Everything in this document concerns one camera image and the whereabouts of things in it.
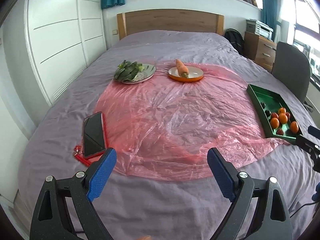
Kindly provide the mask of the blue gloved right hand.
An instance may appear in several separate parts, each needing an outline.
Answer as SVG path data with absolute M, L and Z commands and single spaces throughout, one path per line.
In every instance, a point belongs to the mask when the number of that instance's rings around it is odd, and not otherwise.
M 320 183 L 318 183 L 316 186 L 316 192 L 312 195 L 312 200 L 314 202 L 320 201 Z

